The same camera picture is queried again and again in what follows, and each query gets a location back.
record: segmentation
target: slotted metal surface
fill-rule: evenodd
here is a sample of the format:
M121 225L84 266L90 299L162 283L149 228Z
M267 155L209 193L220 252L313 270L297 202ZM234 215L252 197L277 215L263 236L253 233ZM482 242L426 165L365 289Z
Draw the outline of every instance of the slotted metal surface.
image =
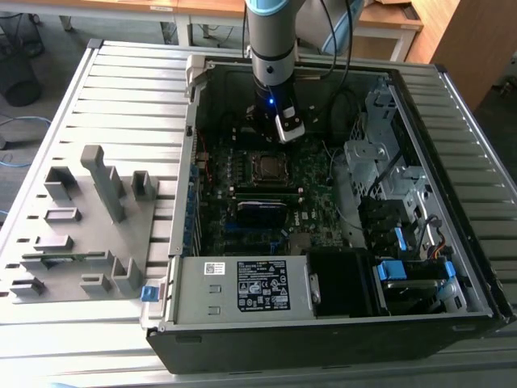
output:
M168 242L187 100L186 59L192 52L239 57L239 51L104 42L88 49L27 175L0 237L15 238L33 184L52 158L78 158L85 143L100 144L120 175L148 170L160 178L146 277L166 273ZM308 56L310 61L326 61ZM517 306L517 208L500 162L435 67L361 61L400 70L485 253ZM145 341L139 301L68 302L13 306L0 297L0 370L54 376L74 386L242 386L375 378L405 374L507 369L517 366L517 326L487 339L455 344L426 360L344 369L174 376Z

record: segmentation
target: blue latch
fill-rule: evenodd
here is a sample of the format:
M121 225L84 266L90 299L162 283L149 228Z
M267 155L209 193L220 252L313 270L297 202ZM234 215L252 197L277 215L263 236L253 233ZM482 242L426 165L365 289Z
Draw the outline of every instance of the blue latch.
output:
M405 280L406 270L402 260L385 260L377 265L379 278L381 280Z
M152 285L145 285L142 287L140 300L143 302L159 302L160 289L158 287L153 287Z
M406 241L404 240L404 235L402 234L401 228L395 228L395 234L398 238L398 246L401 248L401 251L407 251Z
M445 270L447 271L449 279L451 277L456 276L456 269L454 268L454 264L452 263L452 261L445 262Z

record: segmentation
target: warning label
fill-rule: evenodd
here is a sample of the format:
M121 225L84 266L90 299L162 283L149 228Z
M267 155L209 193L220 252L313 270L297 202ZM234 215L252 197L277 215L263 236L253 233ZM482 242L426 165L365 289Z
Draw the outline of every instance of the warning label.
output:
M290 310L285 261L238 261L237 307L242 312Z

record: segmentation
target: desk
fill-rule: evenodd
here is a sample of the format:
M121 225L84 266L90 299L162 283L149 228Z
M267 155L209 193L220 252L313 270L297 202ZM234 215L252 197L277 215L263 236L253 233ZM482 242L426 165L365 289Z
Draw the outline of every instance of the desk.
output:
M83 16L87 18L174 21L178 0L7 0L0 11Z
M178 0L175 13L179 45L186 46L191 44L189 26L192 24L240 27L244 14L244 0L220 0L217 2ZM377 50L382 45L378 41L379 39L390 39L395 40L396 43L386 59L404 61L414 36L422 30L422 27L423 23L420 20L407 19L400 6L383 6L382 4L367 6L359 18L359 25L354 30L354 35L377 40L370 42L372 43L370 50L354 51L353 55L354 57L370 57L370 52Z
M85 16L108 19L132 19L154 22L175 22L179 45L191 45L192 24L222 26L242 25L244 0L10 0L0 2L1 11ZM70 27L64 20L63 27ZM364 9L355 29L355 36L372 38L371 51L385 51L379 40L394 40L389 49L391 61L404 61L414 36L423 27L419 20L407 19L399 6L372 4ZM370 53L353 52L356 57L370 57Z

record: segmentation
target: motherboard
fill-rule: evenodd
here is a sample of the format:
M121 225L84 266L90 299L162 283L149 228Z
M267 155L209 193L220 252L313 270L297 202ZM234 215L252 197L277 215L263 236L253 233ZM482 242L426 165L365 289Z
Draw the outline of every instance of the motherboard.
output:
M310 135L281 145L247 127L198 138L201 255L343 246L331 175L340 150Z

